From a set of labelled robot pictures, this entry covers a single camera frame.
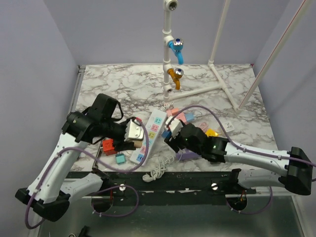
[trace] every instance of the robotic arm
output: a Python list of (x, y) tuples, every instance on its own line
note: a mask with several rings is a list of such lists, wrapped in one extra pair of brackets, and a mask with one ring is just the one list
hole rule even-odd
[[(117, 105), (121, 118), (112, 118)], [(67, 211), (71, 202), (100, 190), (103, 180), (96, 173), (90, 173), (78, 181), (63, 185), (68, 172), (79, 157), (80, 151), (66, 151), (56, 159), (52, 166), (51, 163), (61, 150), (67, 147), (84, 150), (88, 144), (93, 144), (95, 137), (102, 137), (99, 141), (105, 137), (112, 138), (116, 151), (135, 150), (136, 147), (139, 147), (138, 141), (142, 141), (144, 138), (144, 130), (136, 118), (129, 118), (122, 123), (117, 123), (122, 118), (123, 112), (120, 103), (105, 94), (99, 94), (93, 105), (82, 113), (69, 113), (57, 146), (45, 167), (34, 182), (27, 188), (19, 189), (15, 197), (27, 205), (35, 193), (31, 203), (33, 211), (44, 219), (57, 221)], [(43, 176), (45, 179), (40, 189), (37, 190)]]
[(231, 162), (248, 164), (261, 169), (243, 171), (235, 169), (231, 172), (229, 182), (219, 187), (222, 190), (244, 190), (258, 186), (284, 187), (288, 191), (299, 195), (310, 195), (312, 185), (313, 167), (308, 164), (283, 158), (270, 158), (267, 155), (279, 157), (298, 158), (310, 161), (305, 153), (296, 147), (291, 151), (270, 151), (242, 145), (234, 142), (242, 149), (233, 146), (227, 138), (208, 137), (204, 132), (193, 124), (184, 124), (174, 119), (169, 127), (165, 127), (165, 143), (175, 152), (180, 149), (188, 149), (210, 162)]

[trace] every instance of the white marble tabletop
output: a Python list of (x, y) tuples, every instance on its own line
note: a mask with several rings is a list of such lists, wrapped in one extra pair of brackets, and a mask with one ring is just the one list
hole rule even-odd
[[(217, 83), (216, 77), (207, 65), (181, 65), (181, 68), (185, 74), (181, 79), (180, 92), (212, 86)], [(255, 79), (252, 67), (250, 65), (217, 65), (216, 68), (227, 83), (234, 98), (240, 103)], [(99, 93), (104, 93), (121, 102), (124, 119), (137, 116), (146, 124), (151, 111), (163, 106), (162, 85), (162, 65), (87, 66), (76, 109), (83, 111), (92, 105)], [(230, 121), (235, 127), (231, 133), (231, 138), (237, 142), (265, 149), (277, 148), (259, 89), (256, 89), (240, 114), (235, 113), (226, 94), (221, 89), (174, 101), (176, 108), (181, 109), (188, 105), (206, 106), (214, 111), (221, 121)], [(190, 111), (195, 115), (194, 125), (206, 122), (209, 128), (219, 131), (218, 123), (207, 111), (200, 108), (190, 109)], [(116, 111), (114, 116), (119, 117), (119, 112)], [(98, 145), (90, 145), (87, 150), (96, 155)], [(102, 154), (100, 159), (120, 169), (133, 167), (135, 164), (128, 159), (132, 151), (124, 153), (127, 157), (125, 164), (116, 164), (115, 155)], [(137, 171), (150, 171), (157, 166), (159, 159), (174, 156), (174, 154), (160, 137), (153, 147), (151, 157), (148, 157), (147, 164)], [(90, 171), (93, 162), (93, 159), (81, 155), (72, 167), (72, 171)], [(198, 158), (177, 162), (169, 166), (167, 171), (229, 171), (234, 168), (249, 169), (253, 167), (231, 163), (211, 164), (203, 158)], [(99, 169), (110, 171), (102, 165), (99, 165)]]

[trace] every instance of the gray wall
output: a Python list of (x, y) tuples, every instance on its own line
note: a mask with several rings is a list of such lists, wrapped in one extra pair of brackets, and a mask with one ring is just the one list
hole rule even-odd
[(0, 230), (24, 237), (14, 198), (41, 171), (60, 134), (78, 68), (42, 0), (0, 7)]
[[(77, 64), (162, 62), (162, 0), (44, 1)], [(233, 0), (216, 63), (254, 63), (288, 2)], [(172, 31), (185, 41), (185, 63), (207, 63), (223, 3), (179, 0)]]
[[(255, 73), (262, 68), (300, 2), (291, 0), (289, 3), (254, 65)], [(291, 146), (300, 147), (312, 162), (316, 162), (315, 12), (316, 1), (313, 1), (259, 86), (278, 148), (288, 150)], [(302, 199), (316, 236), (315, 184), (312, 192), (311, 196)]]

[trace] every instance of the blue faucet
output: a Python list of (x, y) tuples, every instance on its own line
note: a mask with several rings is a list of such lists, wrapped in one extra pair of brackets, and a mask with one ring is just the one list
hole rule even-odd
[(169, 48), (171, 48), (174, 55), (178, 58), (178, 63), (183, 64), (183, 57), (181, 50), (183, 49), (183, 39), (174, 39), (168, 43)]

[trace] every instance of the brass valve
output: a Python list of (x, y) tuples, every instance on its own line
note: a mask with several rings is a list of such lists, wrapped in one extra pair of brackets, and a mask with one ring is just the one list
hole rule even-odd
[(176, 90), (180, 90), (180, 81), (179, 79), (183, 76), (183, 70), (180, 68), (170, 68), (168, 70), (168, 74), (171, 76), (173, 82), (176, 84)]

